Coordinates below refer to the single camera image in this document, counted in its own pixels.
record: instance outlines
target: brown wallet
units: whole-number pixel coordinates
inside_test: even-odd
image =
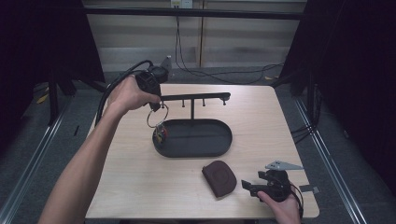
[[[202,173],[217,198],[233,192],[236,187],[236,177],[224,161],[213,161],[204,166]]]

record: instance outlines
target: white wall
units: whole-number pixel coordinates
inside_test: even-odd
[[[83,2],[86,6],[170,7],[170,0]],[[302,12],[304,5],[304,0],[193,0],[194,8],[224,10]],[[145,59],[159,63],[166,55],[175,59],[175,17],[88,15],[88,18],[105,71],[125,70]],[[180,18],[183,59],[188,67],[281,63],[297,26],[297,21],[183,17]]]

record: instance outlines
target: light wood tabletop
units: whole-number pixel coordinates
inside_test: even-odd
[[[196,119],[218,119],[233,133],[230,149],[216,158],[171,159],[160,155],[147,125],[149,106],[125,115],[107,155],[103,175],[87,218],[271,218],[274,214],[258,198],[250,197],[241,180],[265,184],[258,171],[284,161],[302,165],[276,93],[271,87],[230,85],[162,84],[163,95],[229,92],[226,105],[220,99],[195,101]],[[165,102],[167,119],[189,119],[190,101]],[[150,122],[160,121],[160,109]],[[235,190],[216,198],[202,169],[212,161],[224,161],[237,179]],[[308,185],[304,170],[288,171],[295,186]],[[319,210],[312,191],[303,192],[304,217]]]

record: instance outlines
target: black jewelry stand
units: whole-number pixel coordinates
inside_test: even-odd
[[[205,106],[205,99],[220,98],[226,105],[230,95],[229,92],[221,92],[163,96],[163,102],[181,100],[183,107],[185,100],[191,100],[191,118],[166,120],[164,126],[168,135],[165,142],[159,143],[153,133],[155,149],[169,158],[218,157],[227,152],[233,141],[230,127],[217,119],[195,119],[194,103],[202,99]]]

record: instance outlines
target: power outlet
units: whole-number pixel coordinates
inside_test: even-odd
[[[192,0],[181,0],[182,8],[192,8]]]
[[[171,8],[181,8],[180,0],[171,0]]]

